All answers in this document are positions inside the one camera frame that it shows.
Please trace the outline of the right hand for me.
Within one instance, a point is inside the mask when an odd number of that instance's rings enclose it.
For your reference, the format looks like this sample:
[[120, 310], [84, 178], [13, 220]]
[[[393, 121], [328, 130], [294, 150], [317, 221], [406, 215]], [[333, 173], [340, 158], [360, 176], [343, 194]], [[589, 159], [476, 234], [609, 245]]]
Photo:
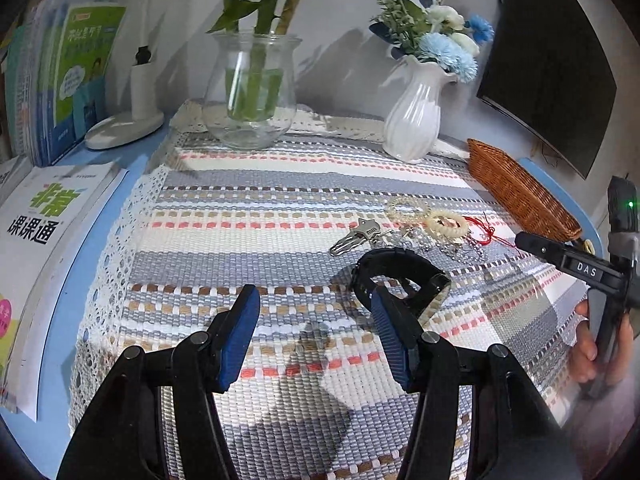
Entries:
[[[582, 300], [575, 307], [575, 312], [584, 319], [576, 327], [576, 342], [570, 350], [568, 368], [570, 369], [570, 377], [575, 382], [584, 384], [597, 377], [598, 349], [589, 329], [588, 300]], [[616, 355], [608, 363], [605, 372], [605, 381], [609, 386], [615, 386], [625, 378], [634, 356], [634, 329], [630, 324], [628, 314], [620, 321], [617, 342]]]

